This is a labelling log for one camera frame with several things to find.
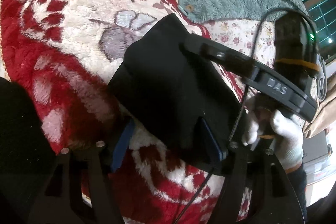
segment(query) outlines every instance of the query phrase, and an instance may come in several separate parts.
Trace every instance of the beige bag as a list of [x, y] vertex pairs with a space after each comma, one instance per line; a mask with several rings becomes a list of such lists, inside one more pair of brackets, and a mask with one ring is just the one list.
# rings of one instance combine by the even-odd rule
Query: beige bag
[[318, 102], [318, 110], [311, 123], [305, 122], [303, 134], [306, 138], [311, 138], [334, 121], [336, 121], [336, 74], [328, 79], [327, 95], [323, 102]]

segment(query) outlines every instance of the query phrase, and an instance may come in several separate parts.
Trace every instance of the gloved hand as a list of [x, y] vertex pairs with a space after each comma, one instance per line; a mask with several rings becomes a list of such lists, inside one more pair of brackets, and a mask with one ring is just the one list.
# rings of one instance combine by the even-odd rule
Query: gloved hand
[[275, 110], [272, 113], [269, 110], [260, 111], [254, 109], [254, 98], [248, 100], [246, 107], [249, 113], [247, 114], [247, 130], [242, 137], [243, 144], [246, 146], [254, 143], [258, 134], [262, 135], [262, 132], [259, 131], [260, 122], [269, 120], [273, 131], [283, 137], [274, 151], [282, 167], [287, 172], [292, 172], [299, 168], [302, 164], [303, 156], [303, 133], [300, 126], [284, 117], [279, 110]]

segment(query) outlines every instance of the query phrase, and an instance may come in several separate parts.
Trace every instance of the black cable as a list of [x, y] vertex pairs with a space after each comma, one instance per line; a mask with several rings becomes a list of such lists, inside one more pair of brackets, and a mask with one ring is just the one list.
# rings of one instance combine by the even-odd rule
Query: black cable
[[[314, 33], [314, 40], [315, 40], [315, 46], [318, 46], [318, 42], [319, 42], [319, 39], [317, 38], [316, 36], [316, 31], [315, 31], [315, 26], [314, 26], [314, 23], [313, 21], [304, 13], [304, 12], [301, 12], [299, 10], [294, 10], [294, 9], [291, 9], [291, 8], [275, 8], [275, 9], [272, 9], [272, 10], [269, 10], [264, 16], [263, 18], [261, 19], [260, 23], [259, 23], [259, 26], [257, 28], [257, 32], [255, 34], [255, 37], [254, 37], [254, 40], [253, 40], [253, 46], [252, 46], [252, 52], [251, 52], [251, 58], [254, 58], [254, 53], [255, 53], [255, 48], [256, 48], [256, 45], [257, 45], [257, 40], [258, 40], [258, 37], [259, 37], [259, 33], [261, 31], [261, 28], [262, 28], [262, 25], [263, 23], [266, 21], [267, 17], [272, 14], [272, 13], [275, 13], [275, 12], [281, 12], [281, 11], [285, 11], [285, 12], [293, 12], [293, 13], [296, 13], [296, 14], [299, 14], [309, 25], [309, 27], [311, 28], [312, 32]], [[238, 117], [236, 119], [236, 122], [231, 130], [231, 133], [230, 133], [230, 136], [229, 136], [229, 141], [232, 140], [232, 137], [233, 135], [235, 134], [236, 132], [236, 129], [237, 129], [237, 126], [238, 126], [238, 123], [240, 121], [240, 118], [243, 114], [243, 111], [244, 111], [244, 105], [245, 105], [245, 101], [246, 101], [246, 98], [247, 98], [247, 94], [248, 94], [248, 88], [249, 86], [246, 85], [245, 86], [245, 90], [244, 90], [244, 95], [243, 95], [243, 98], [241, 100], [241, 107], [240, 107], [240, 111], [239, 111], [239, 114], [238, 114]]]
[[181, 211], [181, 213], [178, 215], [178, 217], [173, 221], [172, 224], [177, 224], [177, 222], [180, 220], [180, 218], [183, 216], [183, 214], [185, 213], [185, 211], [189, 208], [189, 206], [194, 202], [194, 200], [197, 198], [197, 196], [200, 194], [200, 192], [202, 191], [202, 189], [204, 188], [204, 186], [207, 184], [207, 182], [209, 181], [210, 177], [212, 176], [214, 172], [214, 169], [212, 168], [210, 170], [210, 172], [208, 173], [208, 175], [206, 176], [206, 178], [204, 179], [204, 181], [202, 182], [202, 184], [200, 185], [200, 187], [198, 188], [198, 190], [196, 191], [196, 193], [193, 195], [193, 197], [191, 198], [191, 200], [188, 202], [188, 204], [183, 208], [183, 210]]

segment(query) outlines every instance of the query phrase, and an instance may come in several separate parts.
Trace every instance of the screw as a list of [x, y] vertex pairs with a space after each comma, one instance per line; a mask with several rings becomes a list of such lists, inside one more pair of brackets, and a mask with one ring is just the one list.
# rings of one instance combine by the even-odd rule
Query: screw
[[223, 52], [218, 52], [216, 55], [217, 55], [217, 57], [224, 57], [225, 53], [223, 53]]
[[62, 155], [66, 155], [66, 154], [68, 154], [69, 153], [69, 148], [67, 148], [67, 147], [65, 147], [65, 148], [63, 148], [62, 150], [61, 150], [61, 154]]
[[104, 141], [97, 141], [96, 146], [97, 147], [103, 147], [103, 146], [105, 146], [105, 143], [104, 143]]
[[272, 156], [274, 153], [273, 153], [273, 150], [272, 149], [269, 149], [269, 148], [267, 148], [267, 149], [265, 149], [265, 153], [267, 154], [267, 155], [269, 155], [269, 156]]
[[231, 142], [231, 143], [230, 143], [230, 147], [231, 147], [231, 148], [238, 148], [238, 143], [236, 143], [236, 142]]

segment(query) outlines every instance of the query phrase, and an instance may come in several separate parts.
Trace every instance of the fuzzy rug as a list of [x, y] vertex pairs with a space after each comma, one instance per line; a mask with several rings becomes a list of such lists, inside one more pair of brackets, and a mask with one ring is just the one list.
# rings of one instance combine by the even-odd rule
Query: fuzzy rug
[[[0, 4], [0, 76], [26, 89], [55, 153], [63, 147], [87, 147], [111, 131], [119, 106], [106, 85], [126, 48], [165, 15], [175, 13], [190, 32], [247, 55], [258, 24], [246, 19], [191, 24], [179, 13], [176, 0], [0, 0]], [[263, 26], [255, 56], [270, 66], [273, 27]], [[217, 69], [240, 99], [239, 79]], [[205, 176], [138, 125], [121, 168], [110, 179], [127, 223], [157, 224], [171, 223]], [[223, 181], [212, 176], [181, 222], [205, 223]], [[246, 215], [250, 194], [246, 189], [239, 219]]]

